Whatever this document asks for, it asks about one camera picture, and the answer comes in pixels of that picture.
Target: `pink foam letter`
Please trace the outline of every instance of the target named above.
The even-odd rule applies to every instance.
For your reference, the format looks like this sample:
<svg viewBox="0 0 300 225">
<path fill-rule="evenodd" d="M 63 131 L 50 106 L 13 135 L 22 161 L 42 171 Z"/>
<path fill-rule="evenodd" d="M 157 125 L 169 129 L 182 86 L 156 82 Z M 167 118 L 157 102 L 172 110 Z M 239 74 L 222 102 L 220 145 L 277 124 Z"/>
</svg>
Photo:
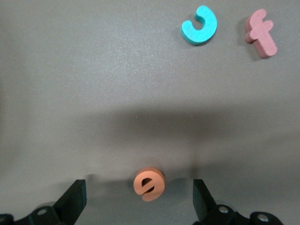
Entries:
<svg viewBox="0 0 300 225">
<path fill-rule="evenodd" d="M 133 187 L 138 195 L 142 195 L 144 201 L 150 202 L 164 192 L 165 178 L 158 169 L 146 167 L 137 173 Z"/>
<path fill-rule="evenodd" d="M 262 58 L 275 55 L 277 52 L 277 47 L 269 33 L 273 27 L 273 22 L 271 20 L 263 21 L 266 15 L 266 10 L 259 9 L 246 21 L 246 41 L 254 43 Z"/>
</svg>

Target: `teal letter c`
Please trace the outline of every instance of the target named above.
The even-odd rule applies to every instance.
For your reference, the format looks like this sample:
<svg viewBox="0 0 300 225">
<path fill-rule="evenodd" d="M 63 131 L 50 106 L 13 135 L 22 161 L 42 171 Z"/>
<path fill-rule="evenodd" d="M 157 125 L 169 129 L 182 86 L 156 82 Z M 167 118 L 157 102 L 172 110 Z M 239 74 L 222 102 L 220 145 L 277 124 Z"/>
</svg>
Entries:
<svg viewBox="0 0 300 225">
<path fill-rule="evenodd" d="M 217 30 L 217 18 L 213 11 L 207 6 L 200 6 L 195 19 L 202 23 L 202 29 L 196 30 L 190 20 L 183 22 L 181 34 L 184 39 L 192 45 L 200 45 L 208 41 Z"/>
</svg>

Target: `screw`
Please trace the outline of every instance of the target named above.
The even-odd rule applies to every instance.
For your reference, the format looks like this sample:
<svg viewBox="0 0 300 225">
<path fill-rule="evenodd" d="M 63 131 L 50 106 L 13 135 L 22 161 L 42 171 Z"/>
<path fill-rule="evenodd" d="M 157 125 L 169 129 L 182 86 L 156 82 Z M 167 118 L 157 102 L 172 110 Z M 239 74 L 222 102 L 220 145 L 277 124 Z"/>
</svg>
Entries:
<svg viewBox="0 0 300 225">
<path fill-rule="evenodd" d="M 219 211 L 225 214 L 229 212 L 229 210 L 225 206 L 220 206 Z"/>
<path fill-rule="evenodd" d="M 259 215 L 257 216 L 257 218 L 258 218 L 260 221 L 263 221 L 263 222 L 268 222 L 268 221 L 269 221 L 269 218 L 268 218 L 266 215 L 264 215 L 264 214 L 259 214 Z"/>
<path fill-rule="evenodd" d="M 41 209 L 40 211 L 37 212 L 38 216 L 41 216 L 47 212 L 47 209 Z"/>
</svg>

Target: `gray background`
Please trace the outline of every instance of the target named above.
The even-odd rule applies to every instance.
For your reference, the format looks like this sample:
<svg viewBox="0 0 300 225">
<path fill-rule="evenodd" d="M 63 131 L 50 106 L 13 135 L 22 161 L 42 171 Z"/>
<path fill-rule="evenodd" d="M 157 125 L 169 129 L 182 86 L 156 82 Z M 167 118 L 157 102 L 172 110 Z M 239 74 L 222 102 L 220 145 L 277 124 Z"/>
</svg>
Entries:
<svg viewBox="0 0 300 225">
<path fill-rule="evenodd" d="M 180 26 L 203 4 L 217 32 L 192 46 Z M 278 47 L 266 60 L 244 41 L 260 8 Z M 299 0 L 2 0 L 0 212 L 22 218 L 86 179 L 78 225 L 191 225 L 201 178 L 246 217 L 299 224 L 299 13 Z M 166 179 L 150 203 L 132 187 L 146 166 Z"/>
</svg>

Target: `pink letter f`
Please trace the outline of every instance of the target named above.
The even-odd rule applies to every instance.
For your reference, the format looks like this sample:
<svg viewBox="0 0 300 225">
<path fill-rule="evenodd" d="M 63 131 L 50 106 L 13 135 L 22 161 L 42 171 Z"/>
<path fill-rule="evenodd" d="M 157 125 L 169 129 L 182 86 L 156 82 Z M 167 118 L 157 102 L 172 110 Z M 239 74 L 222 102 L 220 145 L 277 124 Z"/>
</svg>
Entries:
<svg viewBox="0 0 300 225">
<path fill-rule="evenodd" d="M 277 52 L 277 47 L 269 33 L 273 27 L 273 22 L 271 20 L 263 21 L 266 15 L 266 10 L 259 9 L 246 21 L 246 41 L 254 43 L 262 58 L 275 55 Z"/>
</svg>

